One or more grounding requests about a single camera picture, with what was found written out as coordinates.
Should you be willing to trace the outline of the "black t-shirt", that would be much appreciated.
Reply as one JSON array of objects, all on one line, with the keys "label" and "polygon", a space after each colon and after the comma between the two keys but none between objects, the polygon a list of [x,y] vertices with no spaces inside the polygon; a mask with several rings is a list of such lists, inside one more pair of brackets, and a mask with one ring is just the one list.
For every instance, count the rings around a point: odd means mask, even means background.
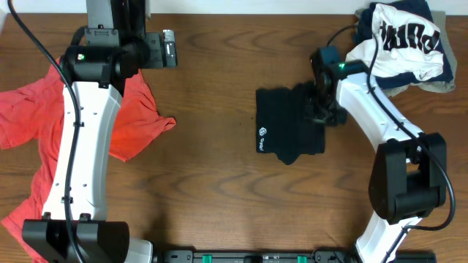
[{"label": "black t-shirt", "polygon": [[286,165],[301,155],[325,152],[325,127],[313,121],[313,82],[256,90],[256,151]]}]

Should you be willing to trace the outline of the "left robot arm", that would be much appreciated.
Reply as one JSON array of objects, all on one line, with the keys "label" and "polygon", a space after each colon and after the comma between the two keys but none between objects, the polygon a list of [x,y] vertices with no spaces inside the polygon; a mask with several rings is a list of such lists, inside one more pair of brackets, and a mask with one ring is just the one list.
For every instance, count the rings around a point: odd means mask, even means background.
[{"label": "left robot arm", "polygon": [[177,65],[172,30],[149,33],[147,1],[88,1],[88,23],[53,62],[64,83],[64,124],[53,184],[22,238],[49,262],[155,262],[150,241],[107,219],[105,176],[125,82]]}]

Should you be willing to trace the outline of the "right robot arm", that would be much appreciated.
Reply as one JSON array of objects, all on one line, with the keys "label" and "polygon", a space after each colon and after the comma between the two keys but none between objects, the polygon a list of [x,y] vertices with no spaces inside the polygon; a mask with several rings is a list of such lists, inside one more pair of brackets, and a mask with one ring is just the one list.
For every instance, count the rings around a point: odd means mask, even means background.
[{"label": "right robot arm", "polygon": [[316,262],[435,262],[432,252],[400,252],[412,230],[435,232],[421,221],[446,202],[454,203],[446,172],[446,143],[408,121],[384,95],[362,61],[313,58],[316,87],[310,118],[337,126],[350,114],[376,156],[368,193],[373,209],[364,233],[349,252],[317,251]]}]

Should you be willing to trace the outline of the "white printed t-shirt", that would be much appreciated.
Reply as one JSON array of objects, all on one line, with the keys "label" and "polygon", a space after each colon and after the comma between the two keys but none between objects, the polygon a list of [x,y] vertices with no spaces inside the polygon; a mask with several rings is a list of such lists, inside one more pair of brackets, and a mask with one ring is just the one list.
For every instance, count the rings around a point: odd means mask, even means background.
[{"label": "white printed t-shirt", "polygon": [[371,11],[371,36],[356,45],[347,61],[361,60],[367,66],[376,53],[372,74],[395,77],[411,73],[427,81],[443,73],[444,54],[440,49],[440,29],[429,19],[389,4],[378,3]]}]

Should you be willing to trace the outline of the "red t-shirt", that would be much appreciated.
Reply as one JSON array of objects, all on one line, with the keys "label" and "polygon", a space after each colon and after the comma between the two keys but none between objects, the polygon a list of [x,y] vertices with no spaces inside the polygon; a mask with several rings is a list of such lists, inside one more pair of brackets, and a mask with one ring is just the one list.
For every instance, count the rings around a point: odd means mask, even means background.
[{"label": "red t-shirt", "polygon": [[[42,163],[32,178],[31,194],[1,220],[33,262],[44,259],[23,241],[23,222],[41,217],[53,184],[63,130],[65,92],[53,67],[34,83],[1,92],[1,149],[15,148],[30,140],[39,144]],[[121,108],[113,126],[110,155],[128,161],[175,125],[174,118],[158,113],[151,89],[142,74],[137,74],[125,83]]]}]

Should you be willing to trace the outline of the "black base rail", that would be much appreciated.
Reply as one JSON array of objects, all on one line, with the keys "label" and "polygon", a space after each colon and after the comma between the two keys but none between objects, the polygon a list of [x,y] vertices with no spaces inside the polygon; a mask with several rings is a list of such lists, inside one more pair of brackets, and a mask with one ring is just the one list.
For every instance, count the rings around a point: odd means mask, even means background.
[{"label": "black base rail", "polygon": [[352,263],[358,259],[344,251],[311,253],[193,252],[165,251],[156,255],[157,263]]}]

